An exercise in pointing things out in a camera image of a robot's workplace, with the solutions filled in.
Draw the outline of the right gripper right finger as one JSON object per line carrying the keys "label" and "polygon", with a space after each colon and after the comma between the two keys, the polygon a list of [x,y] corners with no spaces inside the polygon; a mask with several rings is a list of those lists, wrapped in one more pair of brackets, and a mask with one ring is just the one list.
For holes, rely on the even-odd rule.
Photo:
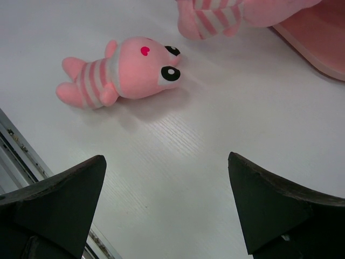
{"label": "right gripper right finger", "polygon": [[344,258],[344,199],[230,153],[228,170],[247,253],[253,258]]}

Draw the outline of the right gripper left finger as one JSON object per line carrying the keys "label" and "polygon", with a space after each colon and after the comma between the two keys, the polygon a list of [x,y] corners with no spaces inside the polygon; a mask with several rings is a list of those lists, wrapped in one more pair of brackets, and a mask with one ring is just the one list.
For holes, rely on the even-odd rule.
{"label": "right gripper left finger", "polygon": [[106,167],[96,155],[1,195],[1,258],[82,258]]}

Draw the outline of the pink plush with face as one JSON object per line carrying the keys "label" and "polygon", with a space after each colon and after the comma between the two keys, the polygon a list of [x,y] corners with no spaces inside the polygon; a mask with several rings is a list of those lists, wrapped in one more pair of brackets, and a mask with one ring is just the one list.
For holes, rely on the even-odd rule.
{"label": "pink plush with face", "polygon": [[93,110],[112,106],[119,97],[152,96],[177,86],[180,57],[178,48],[147,37],[111,40],[103,59],[65,58],[62,68],[70,81],[58,85],[56,95],[67,105]]}

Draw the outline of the pink striped plush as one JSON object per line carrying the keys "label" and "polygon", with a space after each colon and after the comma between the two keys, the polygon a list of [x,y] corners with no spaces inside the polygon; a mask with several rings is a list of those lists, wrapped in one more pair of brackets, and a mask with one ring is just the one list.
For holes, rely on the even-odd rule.
{"label": "pink striped plush", "polygon": [[218,34],[230,37],[242,24],[270,27],[319,3],[318,0],[180,0],[177,27],[190,40]]}

